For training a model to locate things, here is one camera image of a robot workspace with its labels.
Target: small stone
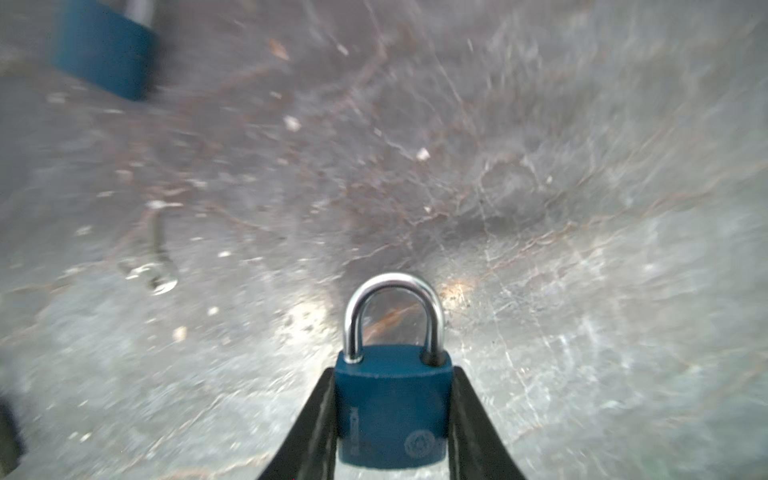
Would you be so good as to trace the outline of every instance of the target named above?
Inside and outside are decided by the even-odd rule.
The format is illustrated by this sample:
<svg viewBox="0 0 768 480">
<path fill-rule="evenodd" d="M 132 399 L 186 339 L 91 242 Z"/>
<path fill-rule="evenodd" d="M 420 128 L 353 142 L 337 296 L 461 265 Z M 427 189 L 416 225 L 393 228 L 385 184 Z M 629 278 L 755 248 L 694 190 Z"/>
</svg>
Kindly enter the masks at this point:
<svg viewBox="0 0 768 480">
<path fill-rule="evenodd" d="M 84 237 L 85 235 L 88 235 L 91 232 L 91 230 L 93 230 L 92 225 L 85 225 L 83 227 L 78 228 L 77 231 L 74 232 L 74 234 L 77 235 L 78 237 Z"/>
<path fill-rule="evenodd" d="M 54 93 L 48 94 L 47 97 L 45 97 L 46 100 L 48 100 L 49 104 L 65 104 L 67 103 L 67 95 L 61 93 L 60 91 L 56 91 Z"/>
<path fill-rule="evenodd" d="M 165 208 L 165 201 L 163 200 L 149 200 L 147 202 L 147 208 L 151 208 L 152 210 L 162 210 Z"/>
<path fill-rule="evenodd" d="M 274 38 L 270 38 L 270 50 L 272 51 L 272 55 L 285 60 L 289 61 L 290 57 L 288 56 L 288 51 L 283 46 L 282 43 L 278 42 Z"/>
<path fill-rule="evenodd" d="M 426 148 L 422 148 L 416 154 L 416 160 L 418 160 L 418 161 L 426 161 L 428 159 L 429 159 L 429 152 L 427 151 Z"/>
<path fill-rule="evenodd" d="M 115 170 L 114 172 L 118 174 L 118 178 L 124 184 L 129 184 L 134 179 L 134 172 L 130 170 Z"/>
<path fill-rule="evenodd" d="M 189 189 L 184 187 L 172 188 L 170 190 L 162 190 L 164 197 L 176 197 L 177 195 L 181 195 L 182 193 L 187 191 L 189 191 Z"/>
<path fill-rule="evenodd" d="M 64 270 L 64 276 L 77 275 L 78 273 L 82 273 L 84 271 L 85 271 L 85 267 L 83 267 L 82 265 L 70 266 L 69 268 Z"/>
<path fill-rule="evenodd" d="M 179 343 L 187 339 L 187 327 L 180 326 L 174 330 L 174 342 Z"/>
<path fill-rule="evenodd" d="M 299 131 L 301 130 L 301 123 L 299 123 L 298 119 L 296 117 L 291 117 L 290 115 L 286 115 L 286 117 L 283 119 L 283 121 L 286 122 L 286 128 L 290 131 Z"/>
<path fill-rule="evenodd" d="M 202 180 L 195 180 L 190 179 L 190 183 L 193 187 L 197 188 L 198 190 L 206 190 L 208 188 L 208 182 L 202 181 Z"/>
</svg>

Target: concrete floor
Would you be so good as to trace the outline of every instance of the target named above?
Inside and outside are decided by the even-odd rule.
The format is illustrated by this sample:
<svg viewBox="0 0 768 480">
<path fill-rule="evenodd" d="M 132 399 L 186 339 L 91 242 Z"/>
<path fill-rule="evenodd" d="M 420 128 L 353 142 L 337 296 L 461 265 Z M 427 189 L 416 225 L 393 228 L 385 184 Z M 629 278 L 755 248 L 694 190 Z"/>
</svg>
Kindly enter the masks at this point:
<svg viewBox="0 0 768 480">
<path fill-rule="evenodd" d="M 765 478 L 767 3 L 169 0 L 142 104 L 46 65 L 59 3 L 0 15 L 11 480 L 255 478 L 393 269 L 531 480 Z"/>
</svg>

